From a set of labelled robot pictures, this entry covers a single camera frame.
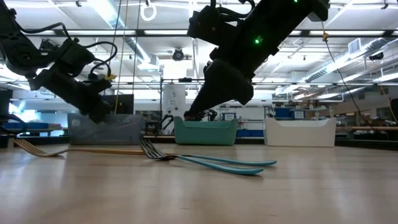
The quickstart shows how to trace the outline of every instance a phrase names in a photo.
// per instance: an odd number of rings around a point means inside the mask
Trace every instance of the wooden table surface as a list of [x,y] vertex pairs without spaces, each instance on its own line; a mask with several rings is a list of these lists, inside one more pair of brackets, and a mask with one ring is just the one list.
[[[289,223],[398,221],[398,153],[355,148],[158,145],[241,160],[277,159],[259,176],[185,161],[0,151],[0,223]],[[47,146],[60,150],[66,146]]]

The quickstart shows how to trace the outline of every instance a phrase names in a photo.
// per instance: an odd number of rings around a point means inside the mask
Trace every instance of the metal pole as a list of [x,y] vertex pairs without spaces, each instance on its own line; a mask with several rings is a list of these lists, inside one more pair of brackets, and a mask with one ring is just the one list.
[[162,100],[163,100],[163,78],[160,79],[160,120],[163,119]]

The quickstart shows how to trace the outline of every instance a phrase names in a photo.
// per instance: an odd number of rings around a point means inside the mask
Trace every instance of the fork handle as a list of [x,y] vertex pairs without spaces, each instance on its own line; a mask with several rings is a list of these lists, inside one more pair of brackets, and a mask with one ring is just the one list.
[[178,156],[179,159],[185,160],[185,161],[189,161],[189,162],[193,162],[205,167],[209,167],[215,170],[219,170],[219,171],[223,171],[223,172],[229,172],[232,174],[241,174],[241,175],[253,175],[253,174],[257,174],[262,172],[264,169],[263,168],[257,168],[257,169],[241,169],[241,168],[235,168],[235,167],[226,167],[226,166],[222,166],[222,165],[218,165],[218,164],[212,164],[210,162],[203,162],[203,161],[199,161],[196,159],[191,159],[185,156]]
[[216,158],[216,157],[208,157],[208,156],[189,156],[189,157],[194,157],[198,159],[206,159],[210,161],[217,161],[217,162],[227,162],[229,164],[235,164],[235,165],[243,165],[243,166],[272,166],[276,164],[276,161],[236,161],[232,159],[222,159],[222,158]]

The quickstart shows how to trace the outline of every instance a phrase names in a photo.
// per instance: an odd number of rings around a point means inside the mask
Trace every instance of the metal fork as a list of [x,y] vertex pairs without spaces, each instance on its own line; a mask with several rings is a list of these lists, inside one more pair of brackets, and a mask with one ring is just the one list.
[[92,152],[92,153],[103,153],[103,154],[119,154],[119,155],[133,155],[133,156],[143,156],[142,151],[127,151],[127,150],[103,150],[103,149],[65,149],[58,152],[45,152],[37,148],[33,144],[29,143],[25,139],[14,139],[15,144],[17,144],[21,149],[25,150],[29,154],[39,157],[55,157],[66,152]]
[[238,168],[238,167],[226,167],[226,166],[222,166],[219,164],[213,164],[210,162],[204,162],[204,161],[192,159],[190,157],[194,157],[194,158],[198,158],[198,159],[206,159],[206,160],[211,160],[211,161],[218,161],[218,162],[227,162],[230,164],[237,164],[237,165],[244,165],[244,166],[271,166],[276,163],[276,161],[246,162],[246,161],[235,161],[235,160],[231,160],[231,159],[221,159],[221,158],[215,158],[215,157],[194,156],[194,155],[167,156],[160,150],[156,149],[156,147],[149,140],[146,140],[146,139],[142,139],[140,141],[140,147],[149,159],[154,159],[154,160],[159,160],[159,161],[169,161],[169,160],[178,158],[178,159],[193,162],[193,163],[196,163],[199,165],[203,165],[205,167],[209,167],[212,169],[220,170],[223,172],[229,172],[232,174],[253,175],[253,174],[262,172],[264,169],[263,168],[243,169],[243,168]]

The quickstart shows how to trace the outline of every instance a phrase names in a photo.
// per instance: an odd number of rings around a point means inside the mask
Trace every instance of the yellow cable tie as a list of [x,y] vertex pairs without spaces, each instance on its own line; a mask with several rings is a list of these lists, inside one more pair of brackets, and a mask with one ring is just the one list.
[[113,74],[111,74],[110,76],[105,76],[105,80],[114,80],[115,78],[116,78],[117,76],[116,75],[113,75]]
[[324,41],[324,42],[328,41],[328,37],[329,37],[329,34],[326,31],[323,31],[322,41]]

